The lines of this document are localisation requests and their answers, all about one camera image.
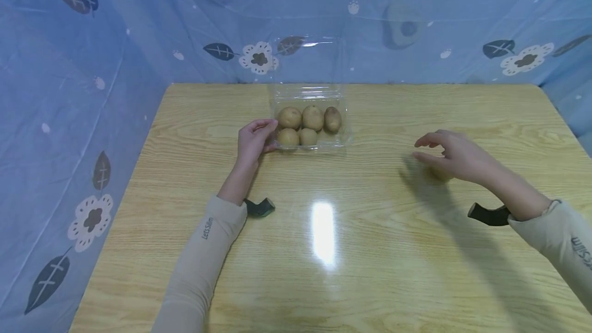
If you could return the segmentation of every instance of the wooden table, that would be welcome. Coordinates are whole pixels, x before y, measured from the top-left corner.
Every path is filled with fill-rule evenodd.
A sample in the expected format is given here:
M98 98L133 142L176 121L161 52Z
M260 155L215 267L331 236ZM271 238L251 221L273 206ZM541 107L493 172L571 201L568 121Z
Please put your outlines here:
M464 131L549 196L592 213L592 162L534 85L350 85L354 143L266 155L215 289L209 332L588 332L592 318L511 228L467 218L476 185L409 159ZM71 332L149 332L179 252L229 173L237 131L269 115L264 85L172 85Z

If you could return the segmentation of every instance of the backdrop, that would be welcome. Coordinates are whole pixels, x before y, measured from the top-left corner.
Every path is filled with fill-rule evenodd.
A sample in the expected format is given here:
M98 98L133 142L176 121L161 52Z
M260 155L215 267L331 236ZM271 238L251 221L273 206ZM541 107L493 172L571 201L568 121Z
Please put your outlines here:
M0 0L2 330L68 331L169 84L533 83L592 152L591 14L592 0ZM306 46L324 37L338 46Z

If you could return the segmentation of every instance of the clear plastic container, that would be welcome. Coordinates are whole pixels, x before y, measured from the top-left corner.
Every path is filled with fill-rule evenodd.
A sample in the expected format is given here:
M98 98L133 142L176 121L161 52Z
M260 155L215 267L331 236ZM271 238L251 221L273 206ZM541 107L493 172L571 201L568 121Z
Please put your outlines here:
M274 48L282 49L281 39L276 40ZM317 135L316 145L281 146L281 150L308 150L324 151L338 149L349 145L354 137L350 126L350 119L347 110L346 87L341 83L343 78L343 42L339 38L312 38L302 37L299 44L300 59L299 68L310 63L311 67L318 67L323 63L331 67L331 83L309 83L309 84L288 84L283 77L281 67L273 73L273 83L269 85L270 104L272 118L278 118L280 111L285 107L295 107L300 112L307 106L315 105L323 113L328 107L335 107L342 118L342 125L336 134L328 132L324 127Z

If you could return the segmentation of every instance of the white flower pattern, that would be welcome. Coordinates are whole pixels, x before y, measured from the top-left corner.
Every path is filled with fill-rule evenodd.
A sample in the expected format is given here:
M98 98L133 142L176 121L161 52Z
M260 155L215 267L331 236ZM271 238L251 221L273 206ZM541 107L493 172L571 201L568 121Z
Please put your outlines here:
M528 72L541 65L545 56L553 52L554 44L533 45L522 50L518 55L505 58L500 66L504 69L503 74L513 76L519 72Z
M244 56L238 58L243 68L250 68L251 72L265 75L271 69L276 69L280 62L271 53L271 46L264 41L256 45L247 45L243 48Z
M82 252L90 247L96 236L101 236L110 223L110 210L113 208L113 198L105 194L100 199L90 196L83 200L76 208L76 219L68 228L68 238L77 241L74 246L76 252Z

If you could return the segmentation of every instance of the beige arm sleeve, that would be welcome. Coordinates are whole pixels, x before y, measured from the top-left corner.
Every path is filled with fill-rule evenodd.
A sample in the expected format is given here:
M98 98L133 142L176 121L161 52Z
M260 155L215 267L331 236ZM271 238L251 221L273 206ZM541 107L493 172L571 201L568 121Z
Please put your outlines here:
M241 232L247 208L210 198L206 215L183 248L166 289L152 333L196 333L214 295L226 254Z
M592 313L592 231L585 219L567 203L555 200L541 216L510 226L541 252Z

